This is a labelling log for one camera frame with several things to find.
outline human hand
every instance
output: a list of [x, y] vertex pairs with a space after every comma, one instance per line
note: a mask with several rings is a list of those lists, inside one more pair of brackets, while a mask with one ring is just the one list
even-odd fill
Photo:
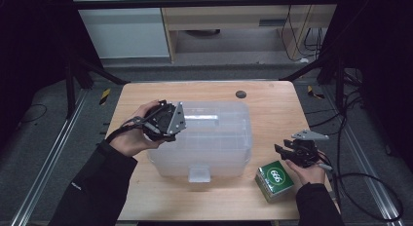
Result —
[[[151, 108], [157, 105], [159, 105], [158, 100], [142, 104], [127, 120], [136, 116], [143, 118]], [[110, 145], [125, 156], [132, 157], [143, 150], [158, 148], [163, 142], [163, 140], [149, 140], [143, 134], [142, 129], [133, 129], [117, 135], [110, 142]]]
[[300, 178], [301, 184], [305, 185], [309, 182], [312, 184], [324, 184], [325, 171], [324, 169], [319, 167], [319, 164], [314, 164], [308, 168], [303, 169], [295, 165], [290, 160], [285, 160], [285, 162], [295, 173], [297, 173], [298, 178]]

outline black horizontal bar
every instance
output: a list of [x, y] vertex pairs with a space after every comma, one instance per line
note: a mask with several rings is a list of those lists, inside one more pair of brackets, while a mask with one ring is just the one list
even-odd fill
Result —
[[47, 5], [77, 10], [99, 10], [266, 5], [326, 5], [338, 4], [343, 1], [344, 0], [119, 0], [76, 1], [73, 3], [49, 3]]

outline person's left hand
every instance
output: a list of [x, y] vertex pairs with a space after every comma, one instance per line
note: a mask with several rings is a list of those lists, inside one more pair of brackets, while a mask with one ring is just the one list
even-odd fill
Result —
[[[137, 110], [127, 120], [136, 116], [143, 118], [152, 107], [155, 107], [157, 105], [159, 105], [159, 100], [154, 100], [140, 105], [139, 108], [137, 108]], [[123, 132], [113, 138], [113, 140], [110, 142], [110, 145], [125, 156], [132, 157], [143, 150], [156, 149], [163, 142], [163, 140], [151, 141], [145, 137], [143, 130], [133, 129], [127, 132]]]

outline white cabinet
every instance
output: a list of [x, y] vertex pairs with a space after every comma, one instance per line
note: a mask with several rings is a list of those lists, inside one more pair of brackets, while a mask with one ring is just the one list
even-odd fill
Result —
[[160, 9], [85, 10], [79, 13], [102, 59], [169, 57]]

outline gray carpet floor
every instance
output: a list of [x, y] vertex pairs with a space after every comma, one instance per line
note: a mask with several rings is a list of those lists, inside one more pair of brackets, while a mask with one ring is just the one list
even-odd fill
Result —
[[[263, 62], [252, 60], [235, 64], [217, 62], [216, 64], [195, 65], [189, 63], [186, 66], [182, 63], [177, 64], [179, 66], [154, 64], [153, 66], [129, 68], [112, 67], [107, 70], [122, 79], [134, 82], [274, 80], [287, 76], [302, 66], [300, 63]], [[318, 86], [312, 78], [316, 74], [317, 71], [313, 71], [294, 83], [309, 125], [318, 124], [335, 115], [334, 107], [328, 98], [321, 99], [308, 95], [309, 85], [314, 87], [315, 93], [324, 95], [328, 95], [334, 88], [333, 85]], [[104, 138], [107, 123], [111, 120], [122, 86], [114, 85], [94, 74], [93, 78], [94, 87], [86, 90], [85, 105], [31, 214], [30, 221], [48, 221], [51, 218], [69, 181], [92, 154], [95, 145]], [[108, 88], [111, 89], [108, 100], [104, 105], [99, 105], [102, 92]], [[353, 89], [353, 87], [346, 87], [346, 93]], [[0, 157], [0, 222], [5, 225], [8, 225], [19, 209], [37, 173], [47, 159], [65, 122], [66, 106], [64, 82], [58, 82], [39, 91], [33, 99], [33, 106], [22, 119], [24, 122], [17, 128], [5, 149], [6, 152]], [[340, 121], [336, 118], [321, 126], [313, 127], [312, 130], [331, 134], [337, 132], [339, 126]], [[402, 199], [405, 210], [402, 225], [413, 225], [413, 201], [410, 197], [410, 191], [413, 189], [413, 174], [400, 158], [386, 154], [385, 141], [362, 102], [349, 109], [347, 127], [357, 135], [357, 142], [379, 177], [391, 184]], [[334, 166], [337, 165], [337, 138], [337, 134], [332, 134], [328, 141], [318, 142], [319, 149], [326, 153]], [[343, 136], [340, 144], [341, 172], [359, 172], [360, 164], [350, 148], [351, 141]], [[381, 215], [364, 178], [349, 177], [344, 182], [348, 192], [360, 205]], [[362, 213], [346, 196], [342, 195], [341, 199], [342, 215], [346, 225], [388, 225]], [[295, 221], [282, 222], [282, 225], [296, 224]]]

